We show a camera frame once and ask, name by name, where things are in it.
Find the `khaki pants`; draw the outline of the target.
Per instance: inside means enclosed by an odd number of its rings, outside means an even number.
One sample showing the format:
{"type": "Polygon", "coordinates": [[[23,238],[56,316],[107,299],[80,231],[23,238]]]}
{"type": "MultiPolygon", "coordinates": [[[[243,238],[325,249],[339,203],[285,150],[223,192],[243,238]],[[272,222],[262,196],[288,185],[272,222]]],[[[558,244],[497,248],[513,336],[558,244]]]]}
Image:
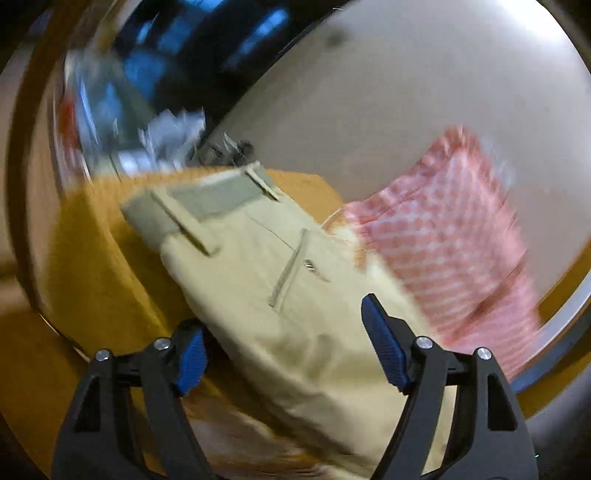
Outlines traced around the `khaki pants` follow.
{"type": "Polygon", "coordinates": [[[363,327],[363,297],[431,334],[401,283],[378,260],[356,267],[259,164],[147,187],[121,211],[274,413],[346,476],[369,477],[405,397],[363,327]]]}

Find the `wooden nightstand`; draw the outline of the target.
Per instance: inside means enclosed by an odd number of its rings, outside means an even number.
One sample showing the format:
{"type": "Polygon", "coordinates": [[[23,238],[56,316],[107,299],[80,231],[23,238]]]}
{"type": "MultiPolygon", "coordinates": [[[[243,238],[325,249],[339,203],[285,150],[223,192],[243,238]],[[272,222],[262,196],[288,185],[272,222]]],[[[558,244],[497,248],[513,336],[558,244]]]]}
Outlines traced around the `wooden nightstand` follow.
{"type": "MultiPolygon", "coordinates": [[[[184,320],[199,319],[159,254],[125,220],[121,208],[147,187],[188,183],[235,169],[107,179],[70,194],[61,208],[47,265],[50,319],[58,330],[87,354],[106,348],[121,355],[170,336],[184,320]]],[[[320,176],[264,169],[320,226],[342,206],[342,198],[320,176]]]]}

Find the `left pink polka-dot pillow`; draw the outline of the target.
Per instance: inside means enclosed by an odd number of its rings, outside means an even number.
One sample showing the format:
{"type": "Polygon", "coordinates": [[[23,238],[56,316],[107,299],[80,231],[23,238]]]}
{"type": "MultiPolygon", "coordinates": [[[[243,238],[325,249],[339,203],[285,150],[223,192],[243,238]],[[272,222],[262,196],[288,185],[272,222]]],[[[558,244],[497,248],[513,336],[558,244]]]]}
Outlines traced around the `left pink polka-dot pillow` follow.
{"type": "Polygon", "coordinates": [[[325,220],[356,267],[403,286],[447,349],[490,349],[509,379],[541,325],[507,189],[478,137],[447,129],[408,172],[325,220]]]}

